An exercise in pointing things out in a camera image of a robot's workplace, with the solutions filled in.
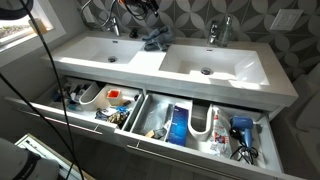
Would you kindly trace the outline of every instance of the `power outlet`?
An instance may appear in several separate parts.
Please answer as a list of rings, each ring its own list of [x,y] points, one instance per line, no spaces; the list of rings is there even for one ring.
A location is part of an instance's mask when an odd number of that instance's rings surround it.
[[[280,9],[270,30],[291,31],[302,13],[303,9]]]

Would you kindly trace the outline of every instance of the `blue box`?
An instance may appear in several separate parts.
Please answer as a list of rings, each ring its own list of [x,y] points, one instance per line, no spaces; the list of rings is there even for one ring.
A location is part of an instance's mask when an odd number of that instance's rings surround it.
[[[186,145],[188,131],[189,110],[178,106],[174,107],[172,122],[167,141],[180,146]]]

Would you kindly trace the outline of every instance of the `floor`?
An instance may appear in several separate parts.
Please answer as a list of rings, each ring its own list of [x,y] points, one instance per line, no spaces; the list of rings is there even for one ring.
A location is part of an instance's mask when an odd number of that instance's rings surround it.
[[[96,179],[108,180],[214,180],[181,168],[128,153],[125,149],[75,136],[76,157],[82,169]],[[55,146],[66,158],[63,147]]]

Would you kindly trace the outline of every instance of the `white sink basin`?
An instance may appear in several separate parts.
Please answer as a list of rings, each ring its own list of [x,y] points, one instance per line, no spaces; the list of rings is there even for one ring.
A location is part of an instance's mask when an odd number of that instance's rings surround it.
[[[211,73],[204,75],[203,68]],[[256,51],[172,45],[160,71],[269,85]]]
[[[56,60],[72,58],[118,65],[129,64],[143,45],[144,42],[141,41],[85,37],[72,46],[59,49],[54,56]],[[108,59],[112,56],[117,60],[111,63]]]

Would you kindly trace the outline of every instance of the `window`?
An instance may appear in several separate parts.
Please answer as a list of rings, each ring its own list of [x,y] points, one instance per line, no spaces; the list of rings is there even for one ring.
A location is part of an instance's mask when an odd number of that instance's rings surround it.
[[[41,19],[47,29],[47,43],[61,37],[65,31],[48,0],[34,0],[32,15]],[[0,67],[42,46],[41,41],[29,26],[29,17],[16,21],[0,20]]]

